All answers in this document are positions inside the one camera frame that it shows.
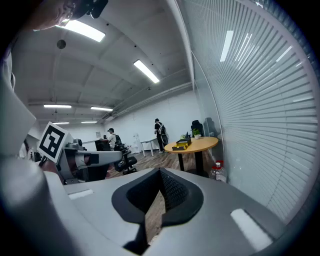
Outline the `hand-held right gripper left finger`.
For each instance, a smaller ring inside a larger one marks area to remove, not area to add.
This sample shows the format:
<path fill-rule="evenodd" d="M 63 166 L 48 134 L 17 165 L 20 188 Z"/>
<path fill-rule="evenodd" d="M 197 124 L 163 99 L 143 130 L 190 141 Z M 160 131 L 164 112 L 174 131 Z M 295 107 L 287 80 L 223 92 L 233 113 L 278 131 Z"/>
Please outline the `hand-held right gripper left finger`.
<path fill-rule="evenodd" d="M 148 245 L 146 213 L 159 192 L 158 169 L 67 185 L 76 210 L 81 255 L 159 255 L 160 239 Z"/>

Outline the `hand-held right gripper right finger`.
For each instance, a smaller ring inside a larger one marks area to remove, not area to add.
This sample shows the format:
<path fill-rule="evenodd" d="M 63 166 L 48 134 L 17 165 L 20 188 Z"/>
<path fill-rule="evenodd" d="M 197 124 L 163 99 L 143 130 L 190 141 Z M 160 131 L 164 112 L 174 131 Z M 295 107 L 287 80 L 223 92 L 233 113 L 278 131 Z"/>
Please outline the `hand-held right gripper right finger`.
<path fill-rule="evenodd" d="M 197 185 L 203 204 L 187 223 L 164 227 L 143 256 L 250 256 L 256 252 L 233 220 L 234 210 L 244 210 L 275 241 L 285 224 L 268 208 L 234 186 L 170 169 Z"/>

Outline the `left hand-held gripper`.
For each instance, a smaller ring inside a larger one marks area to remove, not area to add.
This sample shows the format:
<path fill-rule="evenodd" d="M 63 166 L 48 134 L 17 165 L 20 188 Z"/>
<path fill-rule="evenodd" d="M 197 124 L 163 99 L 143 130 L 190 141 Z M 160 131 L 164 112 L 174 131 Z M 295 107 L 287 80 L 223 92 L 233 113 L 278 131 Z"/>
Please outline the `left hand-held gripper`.
<path fill-rule="evenodd" d="M 38 151 L 56 164 L 64 185 L 99 180 L 99 168 L 91 166 L 91 154 L 82 141 L 52 122 L 44 129 Z M 115 163 L 122 158 L 121 151 L 98 152 L 99 164 Z"/>

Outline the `black and yellow toolbox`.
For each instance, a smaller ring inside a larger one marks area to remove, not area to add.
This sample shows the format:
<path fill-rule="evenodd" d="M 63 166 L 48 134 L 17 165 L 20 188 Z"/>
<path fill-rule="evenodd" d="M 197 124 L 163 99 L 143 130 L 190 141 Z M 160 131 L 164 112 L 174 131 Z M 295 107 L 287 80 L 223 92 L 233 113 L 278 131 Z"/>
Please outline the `black and yellow toolbox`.
<path fill-rule="evenodd" d="M 173 151 L 184 151 L 186 150 L 192 143 L 191 138 L 182 138 L 176 142 L 174 146 L 172 146 Z"/>

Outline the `person's left forearm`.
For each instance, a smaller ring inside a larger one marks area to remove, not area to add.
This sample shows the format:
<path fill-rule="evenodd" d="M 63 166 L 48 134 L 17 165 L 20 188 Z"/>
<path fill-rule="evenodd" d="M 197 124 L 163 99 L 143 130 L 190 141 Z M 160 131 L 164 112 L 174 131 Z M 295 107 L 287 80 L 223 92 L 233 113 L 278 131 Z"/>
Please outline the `person's left forearm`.
<path fill-rule="evenodd" d="M 60 181 L 62 184 L 64 184 L 64 179 L 61 177 L 56 164 L 51 161 L 50 159 L 48 159 L 46 156 L 43 156 L 38 164 L 38 166 L 46 172 L 52 172 L 56 175 L 58 175 Z"/>

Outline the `black monitor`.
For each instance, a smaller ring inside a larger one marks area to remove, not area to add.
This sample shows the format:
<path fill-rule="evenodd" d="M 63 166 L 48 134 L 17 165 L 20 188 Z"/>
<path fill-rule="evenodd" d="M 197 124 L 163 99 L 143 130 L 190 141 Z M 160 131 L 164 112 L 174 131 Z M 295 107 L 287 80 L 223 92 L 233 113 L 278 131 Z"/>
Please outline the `black monitor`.
<path fill-rule="evenodd" d="M 97 151 L 110 151 L 110 145 L 107 141 L 103 140 L 96 140 L 95 142 L 95 147 Z"/>

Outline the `black office chair with logo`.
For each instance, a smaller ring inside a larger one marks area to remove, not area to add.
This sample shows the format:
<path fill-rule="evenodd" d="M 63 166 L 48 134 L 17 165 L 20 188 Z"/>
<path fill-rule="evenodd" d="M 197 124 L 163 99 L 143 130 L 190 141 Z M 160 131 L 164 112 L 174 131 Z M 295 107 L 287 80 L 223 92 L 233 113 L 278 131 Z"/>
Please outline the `black office chair with logo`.
<path fill-rule="evenodd" d="M 137 169 L 134 167 L 134 165 L 138 162 L 138 160 L 134 156 L 129 156 L 131 151 L 128 148 L 125 148 L 121 152 L 122 159 L 114 163 L 115 170 L 117 172 L 122 172 L 123 175 L 137 172 Z"/>

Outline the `white water dispenser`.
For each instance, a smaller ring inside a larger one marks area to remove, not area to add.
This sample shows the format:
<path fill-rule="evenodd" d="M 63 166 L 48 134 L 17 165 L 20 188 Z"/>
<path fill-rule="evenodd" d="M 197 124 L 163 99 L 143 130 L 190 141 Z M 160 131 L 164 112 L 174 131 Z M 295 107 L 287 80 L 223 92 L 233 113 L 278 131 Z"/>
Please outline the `white water dispenser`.
<path fill-rule="evenodd" d="M 140 149 L 141 143 L 139 140 L 139 135 L 137 133 L 133 134 L 133 147 L 134 147 L 134 153 L 139 154 L 141 152 Z"/>

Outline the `clear water bottle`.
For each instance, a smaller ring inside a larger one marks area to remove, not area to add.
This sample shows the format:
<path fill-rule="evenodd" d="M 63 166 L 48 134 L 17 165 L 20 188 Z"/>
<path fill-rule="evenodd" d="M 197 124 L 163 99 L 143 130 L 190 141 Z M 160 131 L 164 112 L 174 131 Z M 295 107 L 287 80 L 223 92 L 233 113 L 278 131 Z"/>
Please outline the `clear water bottle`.
<path fill-rule="evenodd" d="M 216 162 L 209 172 L 209 178 L 220 181 L 227 182 L 227 172 L 224 170 L 220 162 Z"/>

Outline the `white desk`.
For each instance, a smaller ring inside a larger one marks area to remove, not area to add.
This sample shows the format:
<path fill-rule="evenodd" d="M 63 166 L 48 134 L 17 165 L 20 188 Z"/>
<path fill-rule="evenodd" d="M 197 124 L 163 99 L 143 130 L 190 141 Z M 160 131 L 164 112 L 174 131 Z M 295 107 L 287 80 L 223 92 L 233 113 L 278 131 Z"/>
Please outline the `white desk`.
<path fill-rule="evenodd" d="M 144 157 L 146 156 L 146 151 L 150 151 L 151 155 L 154 156 L 155 151 L 160 149 L 156 137 L 149 140 L 143 140 L 140 142 L 140 145 Z"/>

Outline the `round wooden table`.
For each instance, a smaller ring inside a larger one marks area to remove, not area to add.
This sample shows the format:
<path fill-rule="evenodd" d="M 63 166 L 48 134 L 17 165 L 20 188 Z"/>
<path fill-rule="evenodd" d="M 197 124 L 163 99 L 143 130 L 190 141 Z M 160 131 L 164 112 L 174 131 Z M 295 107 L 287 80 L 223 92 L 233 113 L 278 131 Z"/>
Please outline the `round wooden table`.
<path fill-rule="evenodd" d="M 195 157 L 195 169 L 192 169 L 191 172 L 195 175 L 202 176 L 208 178 L 209 175 L 204 170 L 204 161 L 203 161 L 203 153 L 206 150 L 212 149 L 215 147 L 219 140 L 216 137 L 199 137 L 199 138 L 191 138 L 190 143 L 185 143 L 185 146 L 178 146 L 178 150 L 174 150 L 173 148 L 181 144 L 181 142 L 172 142 L 167 144 L 164 147 L 164 150 L 168 153 L 177 154 L 179 167 L 181 171 L 185 171 L 184 162 L 183 162 L 183 155 L 185 154 L 194 154 Z"/>

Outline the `black high-back office chair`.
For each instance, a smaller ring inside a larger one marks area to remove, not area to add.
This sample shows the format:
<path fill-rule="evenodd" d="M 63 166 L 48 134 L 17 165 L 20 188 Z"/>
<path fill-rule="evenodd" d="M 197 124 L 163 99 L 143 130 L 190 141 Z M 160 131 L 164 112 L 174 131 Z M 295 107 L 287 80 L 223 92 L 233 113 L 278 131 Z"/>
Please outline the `black high-back office chair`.
<path fill-rule="evenodd" d="M 192 134 L 193 134 L 193 129 L 198 129 L 198 130 L 200 130 L 201 136 L 202 136 L 202 137 L 204 136 L 204 128 L 203 128 L 203 125 L 202 125 L 198 120 L 194 120 L 194 121 L 192 121 L 192 123 L 191 123 L 191 131 L 192 131 Z"/>

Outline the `person's white shirt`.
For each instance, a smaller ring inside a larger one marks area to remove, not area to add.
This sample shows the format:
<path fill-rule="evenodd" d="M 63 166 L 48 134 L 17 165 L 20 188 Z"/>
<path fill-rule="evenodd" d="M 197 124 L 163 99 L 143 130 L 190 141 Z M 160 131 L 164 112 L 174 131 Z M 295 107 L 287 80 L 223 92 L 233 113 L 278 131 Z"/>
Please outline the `person's white shirt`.
<path fill-rule="evenodd" d="M 12 54 L 0 60 L 0 156 L 16 156 L 36 118 L 15 93 Z"/>

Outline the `white window blinds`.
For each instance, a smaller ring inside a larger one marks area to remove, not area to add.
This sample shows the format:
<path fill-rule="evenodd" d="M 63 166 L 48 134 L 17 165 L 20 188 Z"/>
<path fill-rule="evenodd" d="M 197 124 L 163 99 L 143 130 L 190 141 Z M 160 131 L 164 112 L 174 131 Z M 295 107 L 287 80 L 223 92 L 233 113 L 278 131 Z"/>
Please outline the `white window blinds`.
<path fill-rule="evenodd" d="M 284 223 L 320 169 L 320 64 L 275 0 L 177 0 L 212 155 Z"/>

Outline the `group of ceiling light panels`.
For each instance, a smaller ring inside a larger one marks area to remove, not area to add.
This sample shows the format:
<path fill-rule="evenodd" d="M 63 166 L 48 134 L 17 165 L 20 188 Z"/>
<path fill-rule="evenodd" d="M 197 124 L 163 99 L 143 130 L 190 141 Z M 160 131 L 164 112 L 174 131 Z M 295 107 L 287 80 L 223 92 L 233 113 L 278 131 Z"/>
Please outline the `group of ceiling light panels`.
<path fill-rule="evenodd" d="M 28 105 L 41 124 L 102 123 L 162 87 L 145 53 L 109 23 L 70 21 L 36 37 L 30 54 L 37 63 L 37 93 Z M 59 40 L 65 40 L 64 49 Z"/>

